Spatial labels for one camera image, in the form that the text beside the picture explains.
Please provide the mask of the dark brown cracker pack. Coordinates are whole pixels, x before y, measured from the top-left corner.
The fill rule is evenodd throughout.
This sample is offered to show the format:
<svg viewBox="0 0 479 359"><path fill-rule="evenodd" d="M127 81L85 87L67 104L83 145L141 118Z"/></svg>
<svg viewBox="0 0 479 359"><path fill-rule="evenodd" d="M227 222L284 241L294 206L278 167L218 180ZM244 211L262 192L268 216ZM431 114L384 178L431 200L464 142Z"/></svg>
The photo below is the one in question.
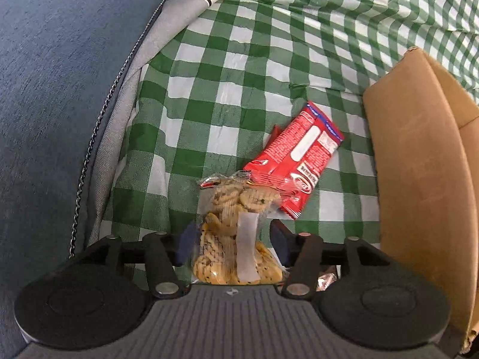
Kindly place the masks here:
<svg viewBox="0 0 479 359"><path fill-rule="evenodd" d="M341 276L340 266L323 266L317 278L317 291L322 292L328 289Z"/></svg>

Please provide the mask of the clear bag of cookies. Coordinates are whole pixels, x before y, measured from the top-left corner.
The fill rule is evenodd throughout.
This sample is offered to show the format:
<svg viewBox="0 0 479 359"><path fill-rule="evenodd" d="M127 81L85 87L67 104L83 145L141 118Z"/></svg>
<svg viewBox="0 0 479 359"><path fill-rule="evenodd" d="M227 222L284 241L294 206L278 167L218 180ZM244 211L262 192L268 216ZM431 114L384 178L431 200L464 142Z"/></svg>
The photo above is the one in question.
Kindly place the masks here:
<svg viewBox="0 0 479 359"><path fill-rule="evenodd" d="M192 274L209 285L274 285L283 268L261 241L267 216L298 194L290 178L238 171L199 181L200 235Z"/></svg>

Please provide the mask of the red wafer pack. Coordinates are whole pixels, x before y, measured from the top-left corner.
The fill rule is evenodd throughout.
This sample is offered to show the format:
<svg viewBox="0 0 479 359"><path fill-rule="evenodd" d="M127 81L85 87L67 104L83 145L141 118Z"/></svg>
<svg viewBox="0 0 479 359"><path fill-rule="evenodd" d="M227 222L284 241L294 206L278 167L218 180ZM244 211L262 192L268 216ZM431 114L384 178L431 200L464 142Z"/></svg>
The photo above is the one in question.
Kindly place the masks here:
<svg viewBox="0 0 479 359"><path fill-rule="evenodd" d="M280 209L295 220L343 140L336 125L309 101L244 170L255 182L284 190L287 196Z"/></svg>

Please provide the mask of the cardboard box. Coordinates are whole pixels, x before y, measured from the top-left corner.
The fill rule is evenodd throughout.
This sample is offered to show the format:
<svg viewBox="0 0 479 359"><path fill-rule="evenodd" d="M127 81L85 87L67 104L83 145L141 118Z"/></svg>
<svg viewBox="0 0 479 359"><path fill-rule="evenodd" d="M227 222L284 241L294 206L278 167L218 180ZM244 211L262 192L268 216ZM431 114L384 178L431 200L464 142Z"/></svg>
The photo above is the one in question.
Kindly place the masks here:
<svg viewBox="0 0 479 359"><path fill-rule="evenodd" d="M365 90L382 249L451 304L460 351L478 338L478 105L413 47Z"/></svg>

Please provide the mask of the green white checkered cloth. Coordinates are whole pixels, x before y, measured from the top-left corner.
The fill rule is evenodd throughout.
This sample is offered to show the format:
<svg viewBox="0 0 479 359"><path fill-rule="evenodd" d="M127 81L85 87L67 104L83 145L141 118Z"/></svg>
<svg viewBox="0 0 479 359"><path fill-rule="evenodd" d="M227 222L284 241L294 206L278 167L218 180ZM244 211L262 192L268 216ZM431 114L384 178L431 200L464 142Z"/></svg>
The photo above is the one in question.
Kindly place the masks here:
<svg viewBox="0 0 479 359"><path fill-rule="evenodd" d="M478 0L218 0L124 82L101 140L90 241L179 232L198 181L254 159L307 101L344 135L293 232L376 243L378 188L362 93L413 47L478 96Z"/></svg>

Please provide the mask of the blue sofa cushion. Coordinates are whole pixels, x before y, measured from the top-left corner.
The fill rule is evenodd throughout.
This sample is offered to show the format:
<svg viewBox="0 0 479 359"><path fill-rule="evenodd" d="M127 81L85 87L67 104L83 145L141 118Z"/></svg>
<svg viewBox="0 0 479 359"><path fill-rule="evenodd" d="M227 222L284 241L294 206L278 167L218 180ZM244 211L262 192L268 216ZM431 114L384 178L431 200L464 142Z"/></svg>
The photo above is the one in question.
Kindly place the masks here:
<svg viewBox="0 0 479 359"><path fill-rule="evenodd" d="M162 0L1 0L1 356L21 288L69 255L101 108Z"/></svg>

